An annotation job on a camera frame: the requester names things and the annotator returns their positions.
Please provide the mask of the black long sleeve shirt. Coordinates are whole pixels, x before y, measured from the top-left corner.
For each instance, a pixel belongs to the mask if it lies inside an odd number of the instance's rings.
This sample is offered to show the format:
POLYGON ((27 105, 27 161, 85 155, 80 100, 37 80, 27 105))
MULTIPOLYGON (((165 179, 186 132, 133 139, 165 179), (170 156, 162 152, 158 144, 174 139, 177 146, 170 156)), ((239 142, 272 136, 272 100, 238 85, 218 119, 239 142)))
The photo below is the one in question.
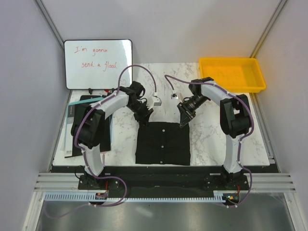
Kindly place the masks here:
POLYGON ((191 164, 190 127, 179 123, 150 122, 140 126, 135 152, 136 164, 191 164))

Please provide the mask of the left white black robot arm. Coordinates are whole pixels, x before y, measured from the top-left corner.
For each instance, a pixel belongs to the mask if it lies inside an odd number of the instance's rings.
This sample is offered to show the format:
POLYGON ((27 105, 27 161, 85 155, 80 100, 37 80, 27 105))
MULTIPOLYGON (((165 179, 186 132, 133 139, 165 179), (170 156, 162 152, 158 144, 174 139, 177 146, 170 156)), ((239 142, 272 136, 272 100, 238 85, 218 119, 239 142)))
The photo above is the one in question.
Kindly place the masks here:
POLYGON ((154 106, 160 106, 161 100, 154 93, 142 100, 145 92, 139 82, 132 82, 129 87, 119 87, 113 93, 92 104, 82 103, 75 112, 71 128, 74 145, 81 150, 85 162, 85 171, 90 174, 89 184, 95 189, 105 185, 102 175, 104 161, 101 159, 100 143, 105 132, 106 120, 118 109, 127 107, 134 113, 139 125, 146 126, 154 106))

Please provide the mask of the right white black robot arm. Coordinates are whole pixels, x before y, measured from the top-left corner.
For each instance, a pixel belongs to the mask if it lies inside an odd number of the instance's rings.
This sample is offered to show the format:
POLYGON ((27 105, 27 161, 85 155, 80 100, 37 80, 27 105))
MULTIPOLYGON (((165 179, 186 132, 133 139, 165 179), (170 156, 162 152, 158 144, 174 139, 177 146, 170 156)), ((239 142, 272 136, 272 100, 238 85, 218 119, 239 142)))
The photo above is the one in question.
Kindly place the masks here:
POLYGON ((242 141, 252 134, 254 121, 246 95, 234 95, 206 77, 189 82, 192 96, 177 105, 180 112, 180 127, 186 126, 196 116, 196 110, 206 101, 219 106, 219 122, 226 135, 226 155, 223 167, 226 174, 220 177, 221 186, 232 189, 237 185, 235 173, 243 169, 240 161, 242 141))

